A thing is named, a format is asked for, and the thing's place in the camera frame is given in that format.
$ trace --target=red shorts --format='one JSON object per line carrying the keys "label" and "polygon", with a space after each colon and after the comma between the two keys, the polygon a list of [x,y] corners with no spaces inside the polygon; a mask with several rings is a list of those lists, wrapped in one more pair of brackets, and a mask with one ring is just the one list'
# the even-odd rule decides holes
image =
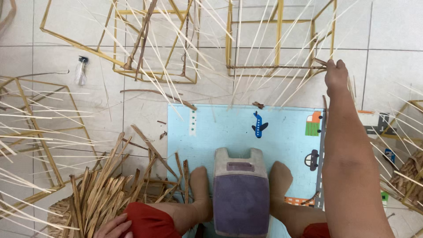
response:
{"label": "red shorts", "polygon": [[313,223],[308,225],[301,238],[330,238],[327,223]]}
{"label": "red shorts", "polygon": [[132,232],[134,238],[181,238],[173,219],[166,212],[144,203],[131,202],[123,213],[128,214],[128,221],[132,221],[132,224],[120,238],[124,238],[128,232]]}

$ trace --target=leg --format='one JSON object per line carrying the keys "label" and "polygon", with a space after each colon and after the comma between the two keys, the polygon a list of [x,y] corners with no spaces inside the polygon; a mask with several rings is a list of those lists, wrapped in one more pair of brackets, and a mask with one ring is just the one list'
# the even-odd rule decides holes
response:
{"label": "leg", "polygon": [[276,161],[269,174],[270,214],[281,221],[292,238],[301,237],[304,229],[313,223],[324,223],[324,211],[284,202],[285,193],[292,183],[291,171]]}
{"label": "leg", "polygon": [[169,214],[175,229],[181,234],[198,223],[210,221],[213,217],[212,201],[209,197],[209,180],[205,167],[198,167],[190,175],[190,186],[194,203],[153,203],[148,204]]}

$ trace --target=hand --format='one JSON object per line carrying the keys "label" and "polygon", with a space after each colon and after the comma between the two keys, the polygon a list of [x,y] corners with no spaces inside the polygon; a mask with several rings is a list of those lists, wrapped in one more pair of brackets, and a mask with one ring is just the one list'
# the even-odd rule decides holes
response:
{"label": "hand", "polygon": [[324,81],[327,86],[327,95],[331,97],[337,91],[348,90],[348,70],[345,67],[345,63],[342,60],[338,60],[335,65],[333,60],[329,60],[326,68],[327,73],[324,77]]}
{"label": "hand", "polygon": [[[127,221],[123,223],[127,214],[122,214],[115,217],[113,220],[109,221],[94,234],[93,238],[119,238],[123,232],[125,232],[129,227],[131,227],[132,221]],[[132,232],[129,232],[125,238],[133,238]]]}

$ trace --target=white tassel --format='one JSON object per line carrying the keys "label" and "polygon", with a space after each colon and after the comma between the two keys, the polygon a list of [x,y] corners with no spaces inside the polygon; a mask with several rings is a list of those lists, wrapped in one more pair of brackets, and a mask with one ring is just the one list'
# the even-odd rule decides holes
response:
{"label": "white tassel", "polygon": [[88,58],[84,56],[79,57],[79,64],[75,70],[75,84],[83,86],[87,81],[85,76],[85,66],[88,64]]}

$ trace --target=blue airplane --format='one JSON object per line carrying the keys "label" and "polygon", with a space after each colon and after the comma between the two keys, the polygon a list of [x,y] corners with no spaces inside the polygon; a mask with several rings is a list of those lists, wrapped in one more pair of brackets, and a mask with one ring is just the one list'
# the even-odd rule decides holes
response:
{"label": "blue airplane", "polygon": [[261,116],[257,114],[257,111],[253,113],[253,115],[257,118],[257,123],[255,126],[251,126],[253,130],[255,131],[255,136],[257,138],[261,138],[261,132],[266,129],[266,127],[269,125],[267,122],[264,124],[261,124],[263,121],[261,119]]}

